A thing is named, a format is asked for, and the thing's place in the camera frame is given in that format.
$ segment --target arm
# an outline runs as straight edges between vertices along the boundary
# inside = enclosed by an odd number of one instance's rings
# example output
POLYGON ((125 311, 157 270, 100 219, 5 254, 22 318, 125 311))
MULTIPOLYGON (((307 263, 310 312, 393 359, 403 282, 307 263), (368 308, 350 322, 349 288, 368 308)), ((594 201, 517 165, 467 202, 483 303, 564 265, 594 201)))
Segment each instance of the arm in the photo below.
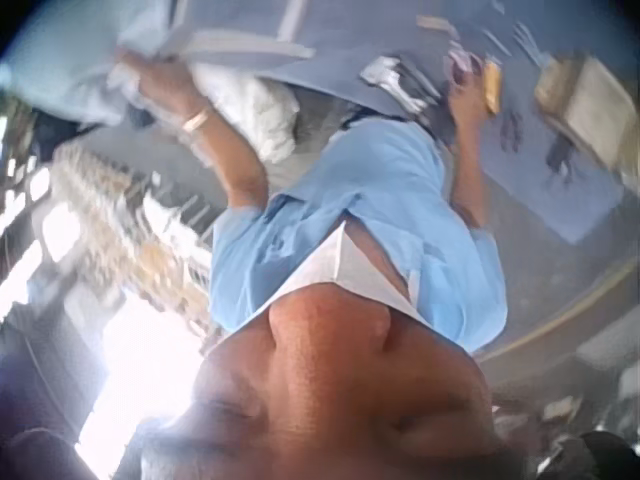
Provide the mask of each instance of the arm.
POLYGON ((478 156, 478 138, 487 112, 481 79, 474 75, 467 76, 466 85, 452 92, 449 103, 458 130, 458 165, 451 208, 469 228, 482 228, 487 224, 487 205, 478 156))
POLYGON ((125 52, 120 62, 140 75, 139 92, 184 123, 201 112, 206 120, 194 132, 198 153, 215 170, 230 207, 264 209, 268 183, 264 166, 247 140, 198 91, 183 64, 153 62, 125 52))

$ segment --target yellow object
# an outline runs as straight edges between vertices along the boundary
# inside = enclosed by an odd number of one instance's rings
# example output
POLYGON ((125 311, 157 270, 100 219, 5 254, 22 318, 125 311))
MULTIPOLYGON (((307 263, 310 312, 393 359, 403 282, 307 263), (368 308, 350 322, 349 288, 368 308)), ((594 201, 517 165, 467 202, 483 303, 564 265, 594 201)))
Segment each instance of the yellow object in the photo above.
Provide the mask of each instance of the yellow object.
POLYGON ((502 90, 502 69, 494 58, 487 58, 484 63, 484 98, 491 113, 500 113, 500 93, 502 90))

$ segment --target white cloth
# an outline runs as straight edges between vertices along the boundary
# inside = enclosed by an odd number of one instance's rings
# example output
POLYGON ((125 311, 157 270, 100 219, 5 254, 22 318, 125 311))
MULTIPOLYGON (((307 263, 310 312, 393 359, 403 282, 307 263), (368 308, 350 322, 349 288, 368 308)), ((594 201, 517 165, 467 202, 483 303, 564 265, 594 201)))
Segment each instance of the white cloth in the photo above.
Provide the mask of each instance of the white cloth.
POLYGON ((345 290, 373 300, 428 325, 411 303, 373 266, 345 232, 343 222, 302 262, 296 271, 247 322, 261 315, 278 299, 310 285, 334 283, 345 290))

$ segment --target light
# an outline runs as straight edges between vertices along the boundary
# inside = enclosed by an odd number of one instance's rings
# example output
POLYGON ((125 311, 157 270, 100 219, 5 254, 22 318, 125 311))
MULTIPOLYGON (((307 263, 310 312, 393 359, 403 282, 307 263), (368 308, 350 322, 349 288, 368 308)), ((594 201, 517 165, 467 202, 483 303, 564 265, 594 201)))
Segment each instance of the light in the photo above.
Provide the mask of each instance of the light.
POLYGON ((37 240, 16 262, 5 281, 0 284, 0 319, 4 319, 14 302, 29 302, 27 282, 42 263, 42 247, 37 240))
POLYGON ((71 251, 80 234, 80 220, 66 203, 56 205, 42 221, 44 244, 56 263, 71 251))
POLYGON ((24 192, 22 192, 20 195, 16 197, 14 202, 11 204, 11 211, 13 212, 13 219, 11 220, 12 222, 13 220, 15 220, 15 218, 18 215, 20 215, 20 212, 24 210, 24 207, 26 205, 27 205, 27 196, 24 194, 24 192))
POLYGON ((4 208, 9 208, 9 205, 11 205, 15 199, 16 192, 14 192, 13 190, 7 190, 6 192, 4 192, 4 208))
POLYGON ((20 215, 20 212, 24 210, 24 207, 27 203, 27 197, 24 192, 22 192, 20 195, 18 195, 17 198, 12 200, 13 201, 9 205, 7 205, 4 213, 0 215, 0 237, 4 234, 4 231, 7 229, 7 227, 13 223, 16 217, 20 215))
POLYGON ((7 117, 0 117, 0 142, 4 139, 4 134, 7 131, 7 117))
POLYGON ((7 177, 13 177, 16 174, 16 159, 10 158, 7 162, 7 177))
POLYGON ((29 160, 27 160, 27 173, 33 172, 36 168, 36 163, 38 163, 38 157, 35 155, 31 155, 29 160))
POLYGON ((132 295, 102 336, 109 377, 76 451, 98 478, 107 479, 142 420, 175 417, 189 407, 202 356, 200 340, 183 319, 132 295))
POLYGON ((29 183, 29 195, 32 202, 40 200, 45 193, 49 191, 49 185, 51 183, 51 176, 49 175, 48 168, 42 168, 38 171, 31 182, 29 183))

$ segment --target cheek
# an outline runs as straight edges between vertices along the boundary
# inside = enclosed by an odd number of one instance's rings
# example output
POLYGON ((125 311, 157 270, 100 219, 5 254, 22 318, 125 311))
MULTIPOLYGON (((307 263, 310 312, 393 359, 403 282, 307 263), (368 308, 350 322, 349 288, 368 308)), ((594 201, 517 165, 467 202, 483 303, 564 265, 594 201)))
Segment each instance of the cheek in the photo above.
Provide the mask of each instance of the cheek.
POLYGON ((405 407, 417 404, 437 409, 457 402, 490 415, 489 388, 466 352, 413 320, 394 321, 393 325, 384 376, 387 388, 406 392, 396 395, 399 403, 405 398, 405 407))

